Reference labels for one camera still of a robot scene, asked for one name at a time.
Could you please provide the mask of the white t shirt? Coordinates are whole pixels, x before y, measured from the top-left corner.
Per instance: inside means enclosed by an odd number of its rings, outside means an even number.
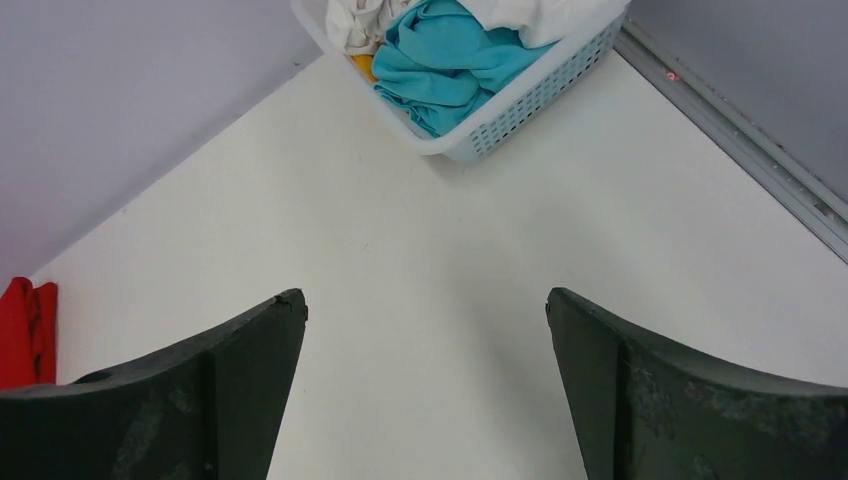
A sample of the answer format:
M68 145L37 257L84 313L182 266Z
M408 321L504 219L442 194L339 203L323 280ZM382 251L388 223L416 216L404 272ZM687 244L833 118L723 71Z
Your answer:
M507 28L527 48L546 46L577 30L607 3L595 0L459 0L485 30ZM422 1L329 1L325 31L347 55L373 55L401 15Z

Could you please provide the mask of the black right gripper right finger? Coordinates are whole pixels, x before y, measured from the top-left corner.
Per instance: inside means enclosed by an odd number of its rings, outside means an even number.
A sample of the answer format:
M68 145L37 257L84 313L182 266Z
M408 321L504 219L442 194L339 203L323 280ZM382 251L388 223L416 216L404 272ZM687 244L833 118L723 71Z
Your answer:
M565 288L546 316L591 479L843 479L847 392L743 367Z

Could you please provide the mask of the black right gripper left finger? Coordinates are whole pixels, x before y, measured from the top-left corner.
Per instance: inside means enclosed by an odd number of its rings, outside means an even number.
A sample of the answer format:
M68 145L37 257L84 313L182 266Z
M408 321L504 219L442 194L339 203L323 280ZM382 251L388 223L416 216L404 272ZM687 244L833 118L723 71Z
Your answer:
M65 385L1 395L5 479L263 479L306 330L298 289Z

